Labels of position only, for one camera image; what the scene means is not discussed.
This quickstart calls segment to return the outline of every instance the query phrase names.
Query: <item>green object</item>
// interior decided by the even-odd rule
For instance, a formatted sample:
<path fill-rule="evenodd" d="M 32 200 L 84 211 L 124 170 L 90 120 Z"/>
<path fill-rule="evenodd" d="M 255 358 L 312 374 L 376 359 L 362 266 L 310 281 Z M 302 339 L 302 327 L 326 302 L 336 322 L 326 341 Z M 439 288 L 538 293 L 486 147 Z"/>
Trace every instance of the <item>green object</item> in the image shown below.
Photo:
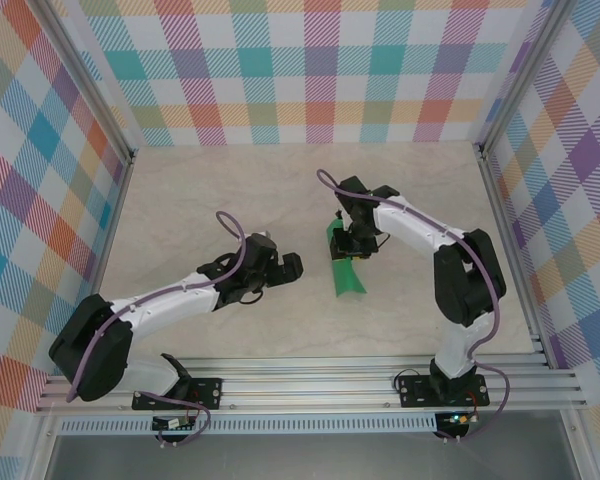
<path fill-rule="evenodd" d="M 333 238 L 333 229 L 342 228 L 342 219 L 336 218 L 329 227 L 327 227 L 327 241 L 331 245 Z M 331 267 L 333 268 L 333 282 L 336 287 L 336 297 L 339 297 L 345 292 L 367 293 L 362 286 L 360 279 L 353 270 L 353 264 L 350 258 L 341 260 L 332 260 Z"/>

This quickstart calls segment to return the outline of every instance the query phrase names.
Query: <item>beige floor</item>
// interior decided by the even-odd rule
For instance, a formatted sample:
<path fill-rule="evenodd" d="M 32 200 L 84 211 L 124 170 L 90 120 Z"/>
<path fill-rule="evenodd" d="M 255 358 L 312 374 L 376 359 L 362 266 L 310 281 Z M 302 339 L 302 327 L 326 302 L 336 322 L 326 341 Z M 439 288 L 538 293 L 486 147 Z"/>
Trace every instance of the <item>beige floor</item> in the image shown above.
<path fill-rule="evenodd" d="M 453 226 L 489 232 L 509 292 L 502 327 L 483 352 L 532 351 L 473 151 L 468 143 L 144 148 L 140 152 L 102 293 L 140 294 L 183 278 L 236 244 L 214 212 L 247 232 L 268 230 L 281 253 L 297 251 L 305 274 L 253 306 L 232 305 L 165 328 L 140 351 L 198 357 L 432 354 L 446 320 L 433 298 L 428 259 L 397 239 L 356 262 L 367 295 L 334 294 L 325 229 L 338 208 L 315 178 L 358 175 L 389 184 Z"/>

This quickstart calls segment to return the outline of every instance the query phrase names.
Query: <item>colorful checkered fabric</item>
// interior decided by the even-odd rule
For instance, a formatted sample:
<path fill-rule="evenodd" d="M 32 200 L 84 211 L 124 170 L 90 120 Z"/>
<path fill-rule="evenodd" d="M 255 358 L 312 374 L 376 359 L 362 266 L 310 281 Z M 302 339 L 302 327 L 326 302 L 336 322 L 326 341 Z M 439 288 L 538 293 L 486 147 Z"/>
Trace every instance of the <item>colorful checkered fabric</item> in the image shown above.
<path fill-rule="evenodd" d="M 75 19 L 55 3 L 101 79 Z M 79 3 L 150 145 L 466 139 L 527 5 Z M 98 83 L 122 118 L 106 82 Z"/>
<path fill-rule="evenodd" d="M 0 1 L 0 480 L 90 290 L 122 168 L 26 2 Z"/>
<path fill-rule="evenodd" d="M 487 134 L 489 133 L 489 130 L 493 125 L 493 121 L 495 120 L 496 115 L 500 111 L 502 102 L 505 98 L 507 98 L 507 95 L 509 95 L 509 92 L 511 91 L 511 88 L 513 87 L 516 78 L 518 78 L 518 73 L 520 72 L 522 65 L 524 65 L 527 60 L 527 56 L 529 55 L 531 46 L 534 44 L 534 42 L 538 38 L 538 35 L 542 31 L 542 27 L 544 26 L 547 14 L 551 10 L 551 6 L 554 4 L 554 2 L 555 0 L 542 1 L 542 5 L 540 6 L 538 13 L 536 14 L 536 17 L 533 19 L 533 23 L 531 24 L 531 27 L 529 28 L 529 31 L 527 32 L 527 35 L 524 38 L 524 42 L 522 42 L 522 46 L 520 47 L 520 50 L 518 50 L 518 54 L 516 55 L 515 60 L 511 64 L 511 67 L 507 72 L 507 76 L 505 77 L 504 82 L 502 82 L 502 85 L 500 86 L 500 90 L 498 90 L 498 95 L 496 96 L 493 105 L 491 105 L 491 109 L 489 110 L 487 119 L 485 120 L 484 125 L 480 130 L 480 134 L 478 135 L 477 143 L 483 143 Z"/>
<path fill-rule="evenodd" d="M 544 327 L 594 405 L 600 447 L 600 0 L 576 6 L 493 164 Z"/>

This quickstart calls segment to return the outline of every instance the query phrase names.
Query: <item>aluminum rail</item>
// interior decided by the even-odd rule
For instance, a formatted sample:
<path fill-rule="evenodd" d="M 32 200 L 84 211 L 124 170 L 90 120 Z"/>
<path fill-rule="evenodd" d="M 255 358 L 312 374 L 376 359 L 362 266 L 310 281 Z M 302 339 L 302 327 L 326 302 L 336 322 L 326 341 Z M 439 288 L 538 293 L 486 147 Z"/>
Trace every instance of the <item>aluminum rail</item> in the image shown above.
<path fill-rule="evenodd" d="M 481 355 L 479 360 L 502 368 L 511 380 L 507 410 L 578 409 L 586 405 L 584 393 L 571 370 L 547 365 L 542 345 L 533 337 L 536 353 Z M 194 377 L 224 379 L 220 411 L 226 414 L 444 412 L 452 408 L 400 407 L 393 390 L 394 376 L 405 368 L 428 372 L 430 356 L 342 357 L 275 359 L 194 359 L 180 362 Z M 482 371 L 495 410 L 504 396 L 500 376 Z M 38 411 L 47 415 L 107 415 L 143 412 L 131 410 L 133 392 L 114 390 L 95 402 L 64 397 L 69 382 L 50 377 Z"/>

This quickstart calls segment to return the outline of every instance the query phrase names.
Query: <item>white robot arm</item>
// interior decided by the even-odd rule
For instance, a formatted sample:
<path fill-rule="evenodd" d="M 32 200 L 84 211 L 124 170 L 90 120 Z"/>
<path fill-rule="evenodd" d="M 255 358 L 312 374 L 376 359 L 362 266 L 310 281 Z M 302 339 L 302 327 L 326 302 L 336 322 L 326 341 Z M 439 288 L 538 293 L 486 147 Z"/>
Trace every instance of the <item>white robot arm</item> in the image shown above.
<path fill-rule="evenodd" d="M 191 378 L 172 356 L 137 358 L 130 350 L 160 328 L 232 303 L 251 304 L 265 287 L 291 283 L 303 273 L 298 254 L 282 256 L 268 234 L 244 238 L 236 253 L 227 253 L 179 282 L 126 299 L 105 301 L 99 294 L 78 305 L 49 350 L 73 394 L 96 400 L 114 388 L 147 390 L 176 401 L 192 401 Z M 243 302 L 245 294 L 259 295 Z"/>
<path fill-rule="evenodd" d="M 498 299 L 506 293 L 489 236 L 482 230 L 465 232 L 445 225 L 386 185 L 369 191 L 357 177 L 350 177 L 336 186 L 332 178 L 333 184 L 323 180 L 320 172 L 320 180 L 336 192 L 346 212 L 341 213 L 346 217 L 345 227 L 333 232 L 332 259 L 368 258 L 378 251 L 375 237 L 386 233 L 432 260 L 436 303 L 449 323 L 431 362 L 430 383 L 441 403 L 464 395 L 475 376 L 473 350 L 489 335 L 494 323 L 489 287 L 493 287 Z M 477 255 L 491 285 L 487 285 L 474 259 L 458 242 L 470 246 Z"/>

